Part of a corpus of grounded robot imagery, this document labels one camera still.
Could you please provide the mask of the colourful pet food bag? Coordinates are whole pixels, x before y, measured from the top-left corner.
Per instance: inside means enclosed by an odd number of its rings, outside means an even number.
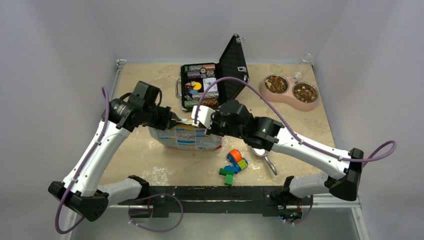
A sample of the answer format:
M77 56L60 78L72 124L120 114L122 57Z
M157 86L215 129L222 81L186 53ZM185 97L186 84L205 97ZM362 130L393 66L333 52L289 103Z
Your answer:
M192 118L183 118L176 126L160 130L149 127L152 138L166 148L190 150L190 151L213 151L222 147L221 136L206 134L204 127L192 125Z

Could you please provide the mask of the metal food scoop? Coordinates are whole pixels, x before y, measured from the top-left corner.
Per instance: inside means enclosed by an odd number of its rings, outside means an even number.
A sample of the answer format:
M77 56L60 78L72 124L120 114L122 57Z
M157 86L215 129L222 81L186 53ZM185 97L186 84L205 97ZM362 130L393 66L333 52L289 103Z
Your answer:
M251 148L253 153L259 157L263 157L269 168L271 169L272 173L277 176L278 171L275 165L271 162L271 160L268 158L269 152L265 149L259 149L259 148Z

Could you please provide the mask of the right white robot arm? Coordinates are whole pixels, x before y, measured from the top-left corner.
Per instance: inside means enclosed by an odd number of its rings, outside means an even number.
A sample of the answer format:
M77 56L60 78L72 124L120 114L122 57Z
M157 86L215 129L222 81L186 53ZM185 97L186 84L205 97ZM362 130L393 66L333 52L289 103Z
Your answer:
M362 150L333 148L298 133L266 116L254 116L237 100L230 100L219 110L200 106L192 112L206 128L206 134L242 139L245 144L266 152L288 155L320 169L320 173L286 178L280 196L288 204L308 195L330 193L345 201L355 201L359 190L364 156Z

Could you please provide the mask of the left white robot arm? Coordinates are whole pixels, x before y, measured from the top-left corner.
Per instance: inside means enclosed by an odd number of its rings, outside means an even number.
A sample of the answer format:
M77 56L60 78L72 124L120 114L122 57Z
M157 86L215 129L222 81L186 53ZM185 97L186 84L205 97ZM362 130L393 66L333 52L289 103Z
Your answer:
M133 92L106 102L92 143L62 181L53 181L48 192L64 206L96 221L111 205L132 200L138 205L149 199L149 183L136 175L123 181L99 182L121 144L139 126L167 130L179 120L170 107L161 106L162 91L139 81Z

